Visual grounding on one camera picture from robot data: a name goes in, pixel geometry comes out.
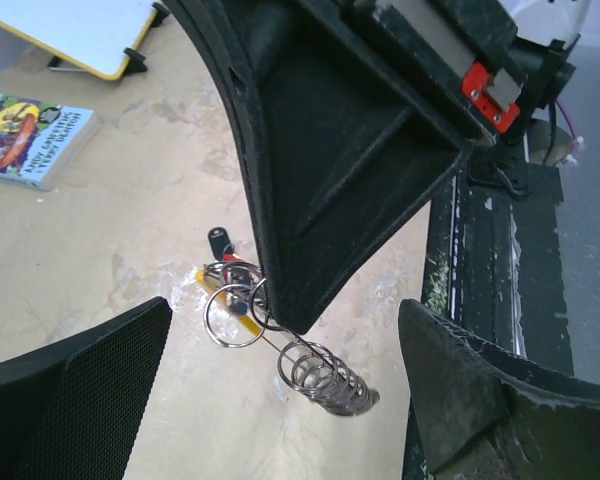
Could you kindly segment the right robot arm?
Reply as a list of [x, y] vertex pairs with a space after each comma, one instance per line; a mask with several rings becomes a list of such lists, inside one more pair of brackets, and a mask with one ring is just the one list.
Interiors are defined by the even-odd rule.
[[172, 1], [229, 118], [269, 311], [309, 331], [574, 68], [585, 1]]

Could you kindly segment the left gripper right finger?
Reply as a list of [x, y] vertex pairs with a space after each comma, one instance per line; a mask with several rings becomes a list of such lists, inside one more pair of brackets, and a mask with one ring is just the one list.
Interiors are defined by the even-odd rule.
[[600, 479], [600, 385], [400, 304], [405, 479]]

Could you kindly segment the yellow key tag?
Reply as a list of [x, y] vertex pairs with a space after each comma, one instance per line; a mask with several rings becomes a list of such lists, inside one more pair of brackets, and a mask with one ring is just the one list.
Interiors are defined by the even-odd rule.
[[[196, 272], [196, 281], [209, 295], [204, 307], [203, 323], [207, 333], [215, 343], [224, 348], [244, 348], [263, 336], [263, 329], [248, 314], [246, 300], [240, 296], [237, 287], [230, 287], [225, 282], [223, 274], [220, 274], [217, 270], [201, 268]], [[210, 315], [212, 306], [215, 304], [223, 308], [228, 315], [244, 327], [252, 335], [252, 339], [243, 343], [232, 343], [222, 339], [211, 325]]]

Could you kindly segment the large keyring with small rings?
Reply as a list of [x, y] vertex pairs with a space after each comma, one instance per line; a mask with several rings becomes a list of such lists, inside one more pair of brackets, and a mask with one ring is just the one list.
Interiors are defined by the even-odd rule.
[[[277, 352], [277, 374], [287, 387], [310, 403], [340, 417], [362, 415], [379, 402], [379, 392], [370, 387], [344, 360], [322, 344], [309, 341], [277, 323], [269, 311], [265, 290], [267, 280], [259, 267], [245, 261], [215, 261], [202, 268], [217, 270], [224, 275], [230, 287], [238, 288], [240, 296], [248, 303], [249, 316], [263, 329], [263, 336], [244, 348], [259, 341], [272, 347]], [[224, 310], [248, 333], [248, 338], [243, 341], [228, 339], [214, 326], [212, 313], [216, 308], [224, 310], [217, 304], [212, 306], [211, 325], [222, 339], [232, 343], [252, 339], [252, 335]]]

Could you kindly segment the red key tag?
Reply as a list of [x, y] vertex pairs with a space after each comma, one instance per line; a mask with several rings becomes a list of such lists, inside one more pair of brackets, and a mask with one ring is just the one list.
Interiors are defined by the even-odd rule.
[[236, 254], [235, 247], [233, 244], [229, 244], [223, 252], [224, 262], [242, 262], [243, 259]]

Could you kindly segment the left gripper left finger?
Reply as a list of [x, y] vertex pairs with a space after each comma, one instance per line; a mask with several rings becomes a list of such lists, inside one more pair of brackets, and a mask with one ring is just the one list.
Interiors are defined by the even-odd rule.
[[0, 479], [121, 479], [166, 345], [155, 297], [0, 363]]

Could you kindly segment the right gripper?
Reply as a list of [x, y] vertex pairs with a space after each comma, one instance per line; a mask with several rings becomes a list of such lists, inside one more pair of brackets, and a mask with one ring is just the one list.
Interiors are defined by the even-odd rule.
[[497, 1], [171, 1], [230, 121], [273, 318], [308, 332], [521, 113]]

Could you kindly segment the blue key tag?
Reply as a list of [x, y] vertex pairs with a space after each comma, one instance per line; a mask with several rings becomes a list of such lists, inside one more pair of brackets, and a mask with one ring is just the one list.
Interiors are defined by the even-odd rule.
[[247, 316], [249, 313], [248, 303], [234, 295], [227, 296], [227, 307], [233, 315], [238, 317]]

